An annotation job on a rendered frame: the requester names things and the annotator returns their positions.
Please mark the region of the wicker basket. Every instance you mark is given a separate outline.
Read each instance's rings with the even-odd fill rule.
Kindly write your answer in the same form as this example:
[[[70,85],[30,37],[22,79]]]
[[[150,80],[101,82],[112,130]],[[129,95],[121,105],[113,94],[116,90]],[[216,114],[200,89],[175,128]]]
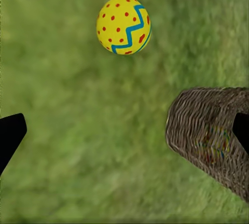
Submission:
[[[174,153],[249,203],[249,155],[232,130],[237,113],[249,115],[247,87],[184,90],[168,111],[165,139]]]

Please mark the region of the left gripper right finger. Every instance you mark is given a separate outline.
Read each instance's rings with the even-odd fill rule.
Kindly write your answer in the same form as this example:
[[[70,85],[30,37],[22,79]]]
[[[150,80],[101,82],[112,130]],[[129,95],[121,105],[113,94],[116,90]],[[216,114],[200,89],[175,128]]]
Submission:
[[[249,155],[249,115],[237,113],[232,126],[233,133]]]

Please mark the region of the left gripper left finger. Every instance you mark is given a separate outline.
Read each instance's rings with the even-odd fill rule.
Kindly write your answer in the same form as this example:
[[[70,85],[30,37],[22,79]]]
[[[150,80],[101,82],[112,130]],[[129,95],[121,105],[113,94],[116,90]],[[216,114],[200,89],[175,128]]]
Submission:
[[[0,119],[0,175],[26,133],[27,127],[22,113]]]

